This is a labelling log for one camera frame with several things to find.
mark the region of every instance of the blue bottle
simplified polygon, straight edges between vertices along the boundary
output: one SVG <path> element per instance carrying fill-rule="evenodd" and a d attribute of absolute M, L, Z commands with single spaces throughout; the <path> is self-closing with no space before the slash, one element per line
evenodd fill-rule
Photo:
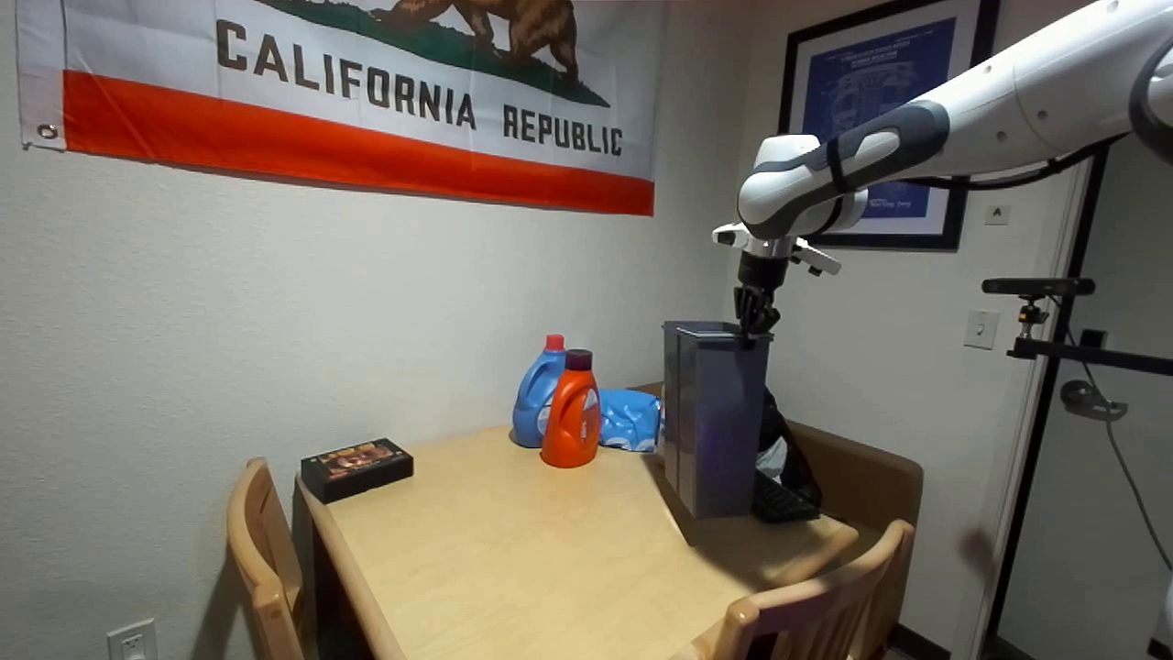
<path fill-rule="evenodd" d="M 541 356 L 523 371 L 518 399 L 513 399 L 513 445 L 519 449 L 541 449 L 551 399 L 557 390 L 557 377 L 563 371 L 563 339 L 547 335 Z"/>

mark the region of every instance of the laundry detergent bottle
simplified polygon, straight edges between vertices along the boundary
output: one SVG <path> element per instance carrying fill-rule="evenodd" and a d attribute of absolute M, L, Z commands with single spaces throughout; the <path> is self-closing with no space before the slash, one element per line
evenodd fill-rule
<path fill-rule="evenodd" d="M 601 405 L 599 405 L 599 384 L 590 371 L 590 352 L 573 347 L 563 352 L 563 371 L 551 399 L 541 461 L 575 470 L 594 461 L 599 445 L 601 445 Z"/>
<path fill-rule="evenodd" d="M 547 335 L 541 356 L 523 371 L 513 399 L 513 445 L 519 449 L 541 449 L 547 438 L 547 416 L 551 416 L 551 398 L 557 390 L 563 365 L 563 339 Z"/>

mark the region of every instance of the orange bottle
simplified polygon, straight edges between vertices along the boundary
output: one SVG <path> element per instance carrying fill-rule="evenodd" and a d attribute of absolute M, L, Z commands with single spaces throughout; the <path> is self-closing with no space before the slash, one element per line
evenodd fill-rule
<path fill-rule="evenodd" d="M 601 445 L 601 407 L 590 371 L 590 352 L 569 347 L 563 371 L 551 399 L 551 424 L 541 438 L 541 461 L 573 470 L 594 461 Z"/>

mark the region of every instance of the red stripe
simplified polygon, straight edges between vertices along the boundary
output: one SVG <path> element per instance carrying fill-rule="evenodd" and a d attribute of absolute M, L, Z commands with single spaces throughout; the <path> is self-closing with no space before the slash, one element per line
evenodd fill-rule
<path fill-rule="evenodd" d="M 66 75 L 68 152 L 239 175 L 652 215 L 652 185 Z"/>

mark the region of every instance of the bottle cap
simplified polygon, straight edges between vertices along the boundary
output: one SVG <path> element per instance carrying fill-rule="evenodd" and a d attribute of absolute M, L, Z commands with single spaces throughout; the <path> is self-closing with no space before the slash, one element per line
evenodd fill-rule
<path fill-rule="evenodd" d="M 590 352 L 569 347 L 569 352 L 563 352 L 563 367 L 569 367 L 569 371 L 590 371 Z"/>

